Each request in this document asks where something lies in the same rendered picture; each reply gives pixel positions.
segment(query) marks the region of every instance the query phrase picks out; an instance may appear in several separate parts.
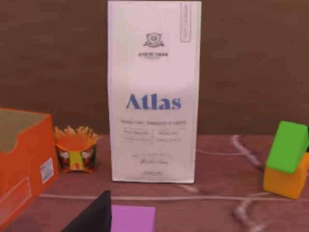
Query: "orange block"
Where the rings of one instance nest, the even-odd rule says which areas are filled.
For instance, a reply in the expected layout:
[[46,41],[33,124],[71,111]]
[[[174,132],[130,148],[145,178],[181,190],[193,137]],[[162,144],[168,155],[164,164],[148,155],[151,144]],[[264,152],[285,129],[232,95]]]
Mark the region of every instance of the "orange block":
[[0,109],[0,231],[58,176],[52,117]]
[[285,173],[265,168],[263,189],[287,198],[298,199],[305,185],[309,167],[309,153],[305,153],[295,172]]

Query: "black object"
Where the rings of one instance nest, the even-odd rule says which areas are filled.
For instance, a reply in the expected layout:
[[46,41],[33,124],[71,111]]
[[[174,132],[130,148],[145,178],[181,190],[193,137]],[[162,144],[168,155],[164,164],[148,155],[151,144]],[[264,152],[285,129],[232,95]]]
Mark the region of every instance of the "black object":
[[111,232],[111,192],[105,191],[61,232]]

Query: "fries container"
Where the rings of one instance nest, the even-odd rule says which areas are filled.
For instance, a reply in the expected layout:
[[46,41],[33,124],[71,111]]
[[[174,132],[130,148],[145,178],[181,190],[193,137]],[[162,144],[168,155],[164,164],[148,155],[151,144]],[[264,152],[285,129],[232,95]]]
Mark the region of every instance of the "fries container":
[[52,117],[0,108],[0,231],[58,176]]
[[61,170],[65,173],[92,173],[95,167],[98,136],[88,127],[55,129],[56,152]]

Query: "barcode label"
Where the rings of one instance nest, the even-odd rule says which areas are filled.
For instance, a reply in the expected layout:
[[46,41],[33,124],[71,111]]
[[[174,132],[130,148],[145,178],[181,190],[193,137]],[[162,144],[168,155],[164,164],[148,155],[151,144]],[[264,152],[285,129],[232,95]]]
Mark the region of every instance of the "barcode label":
[[50,178],[53,177],[54,174],[55,173],[54,173],[53,159],[49,158],[41,166],[42,183],[45,184]]
[[191,42],[191,2],[180,3],[180,42]]
[[29,177],[22,179],[0,198],[0,225],[5,223],[31,198]]

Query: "orange shoe box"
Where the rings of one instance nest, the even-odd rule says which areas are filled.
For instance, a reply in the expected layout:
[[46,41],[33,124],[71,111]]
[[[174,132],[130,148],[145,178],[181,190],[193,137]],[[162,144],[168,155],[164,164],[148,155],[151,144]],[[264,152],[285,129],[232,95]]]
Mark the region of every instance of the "orange shoe box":
[[0,108],[0,231],[57,176],[51,115]]

